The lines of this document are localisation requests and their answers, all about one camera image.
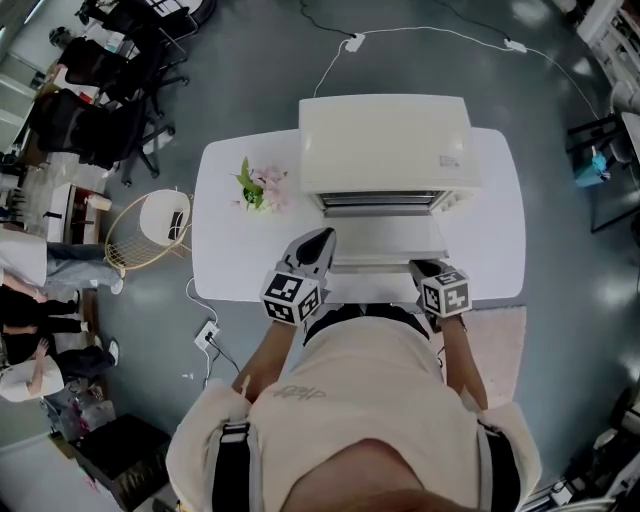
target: power outlet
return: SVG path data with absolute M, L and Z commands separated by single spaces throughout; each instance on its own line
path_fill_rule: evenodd
M 218 334 L 219 332 L 220 329 L 218 329 L 215 324 L 211 320 L 209 320 L 206 324 L 204 324 L 204 327 L 200 330 L 193 342 L 198 345 L 200 350 L 206 350 L 211 346 L 211 344 L 206 340 L 206 337 L 210 336 L 211 338 L 215 338 L 216 334 Z

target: wall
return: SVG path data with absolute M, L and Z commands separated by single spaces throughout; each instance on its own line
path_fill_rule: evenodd
M 170 486 L 159 496 L 175 503 Z M 12 512 L 119 512 L 120 508 L 93 490 L 74 460 L 66 459 L 46 436 L 0 449 L 0 501 Z M 137 512 L 151 512 L 152 500 Z
M 15 57 L 6 55 L 0 62 L 0 73 L 28 87 L 36 75 L 36 70 Z
M 68 28 L 80 35 L 84 26 L 74 14 L 82 0 L 45 0 L 9 47 L 9 53 L 43 73 L 62 55 L 62 50 L 49 42 L 49 31 Z

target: wire chair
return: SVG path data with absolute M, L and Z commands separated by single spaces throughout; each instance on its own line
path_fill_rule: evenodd
M 191 226 L 192 197 L 177 190 L 157 190 L 131 203 L 115 220 L 105 242 L 107 261 L 135 270 L 170 252 L 191 252 L 182 241 Z M 128 226 L 135 222 L 135 228 Z M 121 236 L 127 229 L 133 234 Z

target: hair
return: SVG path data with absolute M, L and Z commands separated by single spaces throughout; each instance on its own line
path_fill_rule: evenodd
M 462 507 L 437 494 L 402 489 L 359 498 L 335 512 L 480 512 Z

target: black shoulder strap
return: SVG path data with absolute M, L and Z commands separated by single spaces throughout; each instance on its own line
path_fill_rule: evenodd
M 482 426 L 491 451 L 491 512 L 514 512 L 520 502 L 520 475 L 511 443 L 499 429 Z
M 213 512 L 251 512 L 251 449 L 248 421 L 222 427 L 216 461 L 211 509 Z

